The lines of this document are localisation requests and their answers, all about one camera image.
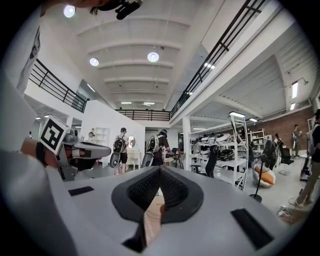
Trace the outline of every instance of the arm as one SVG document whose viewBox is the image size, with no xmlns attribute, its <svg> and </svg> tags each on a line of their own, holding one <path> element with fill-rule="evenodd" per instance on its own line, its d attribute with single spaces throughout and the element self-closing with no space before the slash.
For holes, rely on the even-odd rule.
<svg viewBox="0 0 320 256">
<path fill-rule="evenodd" d="M 166 150 L 167 150 L 168 152 L 171 151 L 171 150 L 170 150 L 170 147 L 169 147 L 168 140 L 167 140 L 166 137 L 163 139 L 163 145 L 165 146 L 165 148 L 166 148 Z"/>
</svg>

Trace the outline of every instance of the white column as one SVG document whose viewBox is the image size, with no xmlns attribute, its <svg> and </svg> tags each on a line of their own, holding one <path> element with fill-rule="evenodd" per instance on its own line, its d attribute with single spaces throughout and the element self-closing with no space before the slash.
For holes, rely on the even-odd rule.
<svg viewBox="0 0 320 256">
<path fill-rule="evenodd" d="M 73 116 L 69 116 L 68 119 L 66 120 L 66 125 L 71 128 L 73 120 L 74 120 L 74 117 Z"/>
<path fill-rule="evenodd" d="M 184 116 L 182 118 L 182 127 L 183 127 L 183 151 L 185 154 L 185 163 L 184 163 L 184 169 L 191 171 L 191 147 L 190 147 L 190 117 Z"/>
</svg>

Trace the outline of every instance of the sneaker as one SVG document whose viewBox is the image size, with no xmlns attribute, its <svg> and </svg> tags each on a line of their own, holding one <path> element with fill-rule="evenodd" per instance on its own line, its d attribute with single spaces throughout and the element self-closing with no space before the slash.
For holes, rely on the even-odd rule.
<svg viewBox="0 0 320 256">
<path fill-rule="evenodd" d="M 305 207 L 304 203 L 298 203 L 297 200 L 294 201 L 294 205 L 297 206 L 298 208 Z"/>
<path fill-rule="evenodd" d="M 306 204 L 306 205 L 310 205 L 310 204 L 312 204 L 314 202 L 314 200 L 313 199 L 310 199 L 310 200 L 306 200 L 304 203 Z"/>
</svg>

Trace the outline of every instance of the pants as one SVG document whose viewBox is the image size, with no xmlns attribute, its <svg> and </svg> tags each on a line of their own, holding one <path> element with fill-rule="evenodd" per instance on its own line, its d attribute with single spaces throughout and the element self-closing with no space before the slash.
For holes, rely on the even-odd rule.
<svg viewBox="0 0 320 256">
<path fill-rule="evenodd" d="M 153 158 L 151 166 L 161 166 L 164 164 L 164 161 L 162 159 Z"/>
<path fill-rule="evenodd" d="M 312 161 L 311 162 L 311 175 L 310 175 L 308 182 L 306 183 L 303 191 L 296 199 L 296 202 L 298 204 L 302 204 L 305 201 L 305 199 L 307 202 L 310 201 L 312 191 L 314 190 L 314 186 L 317 182 L 319 175 L 320 175 L 320 162 Z"/>
<path fill-rule="evenodd" d="M 298 152 L 299 152 L 299 149 L 300 149 L 300 143 L 295 143 L 295 156 L 298 157 Z"/>
</svg>

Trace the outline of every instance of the black pants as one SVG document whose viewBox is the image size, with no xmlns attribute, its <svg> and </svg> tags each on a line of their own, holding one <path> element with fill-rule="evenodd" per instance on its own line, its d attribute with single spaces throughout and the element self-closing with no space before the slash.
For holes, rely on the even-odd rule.
<svg viewBox="0 0 320 256">
<path fill-rule="evenodd" d="M 151 166 L 161 166 L 163 164 L 164 164 L 164 161 L 162 159 L 154 157 Z"/>
</svg>

